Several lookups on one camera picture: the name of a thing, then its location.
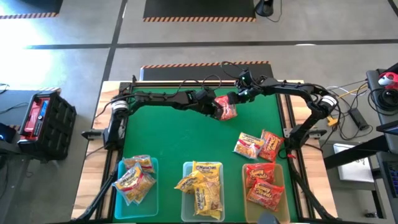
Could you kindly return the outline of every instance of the metal stand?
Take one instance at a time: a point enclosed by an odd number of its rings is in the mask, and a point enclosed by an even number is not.
[[[363,159],[377,152],[388,152],[388,145],[384,135],[359,144],[351,149],[344,150],[324,158],[326,169],[342,166],[344,164]]]

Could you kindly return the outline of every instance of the concrete floor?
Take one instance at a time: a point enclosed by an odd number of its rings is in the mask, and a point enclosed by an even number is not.
[[[275,40],[310,43],[311,40],[398,38],[398,17],[386,0],[284,0],[279,23],[260,17],[252,24],[143,23],[144,2],[127,1],[118,43]],[[398,58],[398,44],[116,49],[112,58],[108,53],[114,47],[111,43],[122,3],[122,0],[64,0],[56,18],[0,20],[0,30],[7,34],[0,35],[0,83],[60,86],[62,96],[76,106],[79,114],[68,158],[59,162],[59,167],[30,164],[29,171],[34,175],[24,179],[17,190],[5,223],[69,220],[87,145],[80,133],[91,126],[104,75],[109,80],[130,80],[133,74],[139,74],[142,65],[268,60],[276,78],[303,79],[329,86],[363,80],[367,70],[386,68]],[[276,0],[274,17],[279,13],[278,4]],[[27,45],[43,45],[47,50],[21,49]],[[110,65],[106,66],[107,59],[113,59],[110,73],[107,73]],[[359,99],[359,110],[369,124],[379,124],[365,97]],[[324,128],[325,122],[318,127]],[[349,121],[345,130],[353,131],[354,124]],[[373,131],[355,141],[377,135]],[[341,140],[337,134],[331,139]],[[341,218],[354,221],[362,215],[363,208],[347,212],[345,205],[347,198],[368,197],[367,194],[336,189],[333,195]]]

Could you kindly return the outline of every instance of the chip bag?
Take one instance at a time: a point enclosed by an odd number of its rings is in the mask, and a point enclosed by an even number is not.
[[[134,203],[139,205],[155,183],[156,180],[150,174],[144,173],[144,178],[142,178],[141,182],[137,185],[137,188],[134,189],[137,194]]]
[[[250,164],[246,166],[246,187],[252,187],[256,179],[274,183],[274,163]]]
[[[196,162],[193,161],[192,172],[198,170],[201,172],[208,181],[211,182],[220,182],[220,167],[221,163],[219,162]]]
[[[139,162],[144,172],[155,173],[152,160],[149,155],[133,156],[129,159],[123,157],[123,163],[126,166],[126,170],[129,170],[136,162]]]
[[[229,103],[228,96],[219,96],[214,100],[223,107],[223,114],[221,115],[220,120],[225,121],[238,115],[236,112],[236,106]]]
[[[236,142],[234,152],[249,159],[257,159],[257,155],[263,145],[264,140],[241,133]]]
[[[174,189],[179,189],[187,194],[193,194],[193,185],[203,182],[204,180],[206,180],[206,177],[199,170],[196,170],[180,180]]]
[[[262,130],[261,139],[264,140],[265,144],[261,147],[259,156],[268,161],[275,162],[276,155],[278,155],[284,138],[280,138],[269,131]]]
[[[223,206],[220,200],[220,185],[216,182],[201,182],[193,185],[195,192],[194,215],[212,216],[220,219]]]
[[[264,208],[277,212],[283,191],[284,187],[278,187],[257,178],[246,198]]]
[[[144,172],[137,162],[134,164],[120,179],[115,181],[112,185],[123,196],[127,205],[137,197],[138,192],[135,189],[141,180],[144,178]]]

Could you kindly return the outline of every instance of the yellow snack bag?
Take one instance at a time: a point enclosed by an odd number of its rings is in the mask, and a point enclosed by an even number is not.
[[[177,186],[174,187],[174,189],[179,189],[187,194],[193,194],[193,185],[203,182],[205,179],[206,177],[201,172],[199,172],[199,170],[196,170],[180,180],[180,182],[177,184]]]
[[[220,219],[223,206],[220,201],[220,185],[215,182],[194,184],[195,215]]]
[[[217,211],[217,210],[210,210],[210,211],[207,211],[207,212],[203,212],[200,215],[211,216],[211,217],[216,218],[218,220],[220,220],[220,218],[221,218],[221,212]]]
[[[195,192],[195,213],[198,215],[210,210],[210,190],[206,187],[207,182],[194,184],[193,189]]]
[[[130,168],[120,179],[115,181],[112,185],[116,190],[123,196],[127,205],[139,195],[139,192],[135,189],[144,178],[144,172],[141,166],[137,162],[132,168]]]
[[[150,174],[144,173],[144,177],[142,178],[141,182],[139,182],[136,189],[134,189],[137,195],[137,197],[134,199],[134,203],[140,204],[155,183],[156,180]]]
[[[155,173],[154,166],[149,155],[133,156],[128,159],[125,159],[123,157],[123,163],[126,166],[126,170],[132,168],[136,162],[139,162],[139,164],[141,165],[141,169],[144,172],[150,172],[153,174]]]
[[[221,167],[221,163],[219,163],[219,162],[212,163],[212,162],[193,161],[192,172],[198,170],[205,177],[207,177],[209,181],[219,182],[220,167]]]

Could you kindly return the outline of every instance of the red snack bag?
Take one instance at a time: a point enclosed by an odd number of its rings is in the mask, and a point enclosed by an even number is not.
[[[265,130],[262,130],[261,139],[263,139],[265,143],[261,147],[259,156],[268,161],[275,162],[276,155],[278,155],[278,151],[285,139]]]
[[[214,100],[223,107],[223,114],[221,115],[222,121],[234,118],[238,115],[236,106],[229,103],[228,96],[219,96]]]
[[[246,199],[277,212],[284,189],[257,178]]]
[[[246,187],[252,187],[256,179],[274,183],[274,163],[250,164],[246,167]]]

